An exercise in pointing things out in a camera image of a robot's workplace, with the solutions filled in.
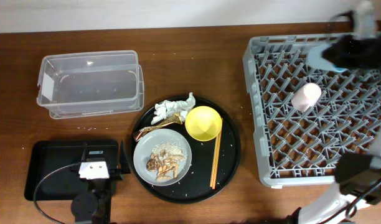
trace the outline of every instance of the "white label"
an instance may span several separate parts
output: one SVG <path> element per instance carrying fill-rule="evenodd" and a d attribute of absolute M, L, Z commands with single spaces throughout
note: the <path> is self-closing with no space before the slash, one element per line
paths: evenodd
<path fill-rule="evenodd" d="M 271 189 L 282 189 L 282 186 L 283 185 L 274 185 L 274 186 L 271 186 Z"/>
<path fill-rule="evenodd" d="M 54 80 L 44 73 L 41 86 L 41 94 L 52 101 L 52 96 L 54 95 Z"/>
<path fill-rule="evenodd" d="M 90 151 L 90 155 L 103 154 L 103 151 Z"/>

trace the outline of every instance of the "food waste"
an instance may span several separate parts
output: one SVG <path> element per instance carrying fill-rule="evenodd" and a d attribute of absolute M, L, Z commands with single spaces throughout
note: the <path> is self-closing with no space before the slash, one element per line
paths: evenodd
<path fill-rule="evenodd" d="M 163 182 L 178 177 L 179 161 L 184 159 L 181 147 L 176 143 L 166 142 L 153 148 L 146 168 L 151 172 L 157 171 L 156 181 Z"/>

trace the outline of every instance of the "chopsticks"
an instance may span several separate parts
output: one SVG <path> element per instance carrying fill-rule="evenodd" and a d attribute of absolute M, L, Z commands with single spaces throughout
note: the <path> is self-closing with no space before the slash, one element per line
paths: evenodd
<path fill-rule="evenodd" d="M 218 136 L 215 138 L 215 146 L 214 146 L 214 157 L 213 157 L 213 166 L 211 168 L 211 178 L 210 178 L 210 187 L 215 189 L 215 182 L 217 181 L 217 168 L 218 168 L 218 158 L 220 155 L 220 146 L 221 146 L 221 131 Z"/>

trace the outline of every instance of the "black device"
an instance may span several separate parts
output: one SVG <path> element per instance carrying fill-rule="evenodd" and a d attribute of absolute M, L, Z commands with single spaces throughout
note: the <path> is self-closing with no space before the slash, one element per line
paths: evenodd
<path fill-rule="evenodd" d="M 52 172 L 45 172 L 45 169 L 51 168 L 51 165 L 48 164 L 49 160 L 55 161 L 51 162 L 52 166 L 60 167 Z M 106 163 L 108 178 L 79 178 L 78 173 L 82 164 L 96 162 Z M 124 174 L 130 172 L 123 142 L 121 142 L 120 150 L 114 140 L 38 142 L 32 151 L 25 198 L 29 199 L 29 195 L 33 195 L 35 206 L 39 212 L 57 223 L 61 222 L 46 215 L 38 207 L 38 196 L 42 200 L 73 199 L 71 211 L 75 216 L 75 223 L 108 224 L 110 223 L 111 197 L 115 193 L 115 183 L 123 180 Z M 76 191 L 71 187 L 65 188 L 62 187 L 62 184 L 63 186 L 74 185 L 79 189 Z"/>

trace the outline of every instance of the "black round plate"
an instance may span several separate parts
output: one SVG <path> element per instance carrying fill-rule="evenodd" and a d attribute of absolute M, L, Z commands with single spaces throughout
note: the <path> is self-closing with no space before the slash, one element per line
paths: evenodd
<path fill-rule="evenodd" d="M 169 101 L 186 100 L 188 96 L 177 96 L 168 99 Z M 130 158 L 133 172 L 141 184 L 156 197 L 173 203 L 195 203 L 208 199 L 220 192 L 232 179 L 240 162 L 240 139 L 237 128 L 229 115 L 215 103 L 196 97 L 196 106 L 209 106 L 214 108 L 223 118 L 222 138 L 217 172 L 217 185 L 213 190 L 210 185 L 212 161 L 214 155 L 215 139 L 200 142 L 193 139 L 185 129 L 185 125 L 172 124 L 168 129 L 172 129 L 182 134 L 190 144 L 192 149 L 192 165 L 187 174 L 177 183 L 168 186 L 153 186 L 145 182 L 134 169 L 133 156 L 136 141 L 131 138 Z M 154 107 L 150 108 L 136 123 L 133 132 L 151 125 L 154 116 Z"/>

